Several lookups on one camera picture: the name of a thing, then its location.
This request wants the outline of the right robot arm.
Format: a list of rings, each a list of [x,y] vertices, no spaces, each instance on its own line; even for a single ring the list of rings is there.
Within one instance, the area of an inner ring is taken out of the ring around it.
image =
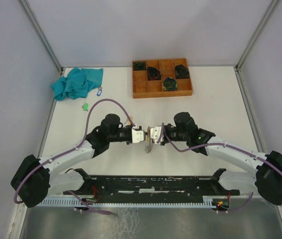
[[[276,151],[266,154],[234,145],[198,127],[188,112],[176,114],[174,123],[154,128],[153,142],[160,145],[185,142],[185,151],[221,159],[241,169],[240,172],[225,169],[211,180],[210,190],[214,194],[221,195],[226,190],[257,193],[274,205],[282,205],[282,154]]]

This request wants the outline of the metal keyring organizer yellow handle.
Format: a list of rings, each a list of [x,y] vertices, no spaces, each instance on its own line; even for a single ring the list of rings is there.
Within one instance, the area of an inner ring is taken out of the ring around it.
[[[147,127],[147,132],[146,132],[146,142],[147,146],[145,147],[145,152],[150,153],[153,148],[153,140],[151,138],[151,127]]]

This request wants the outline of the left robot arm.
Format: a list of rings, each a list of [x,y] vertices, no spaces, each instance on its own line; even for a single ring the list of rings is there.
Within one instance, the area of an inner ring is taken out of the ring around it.
[[[132,143],[134,129],[132,125],[123,126],[119,116],[108,114],[99,126],[86,135],[84,141],[71,148],[42,158],[32,154],[25,157],[10,184],[21,203],[29,208],[35,207],[52,192],[61,172],[99,156],[109,149],[111,142]]]

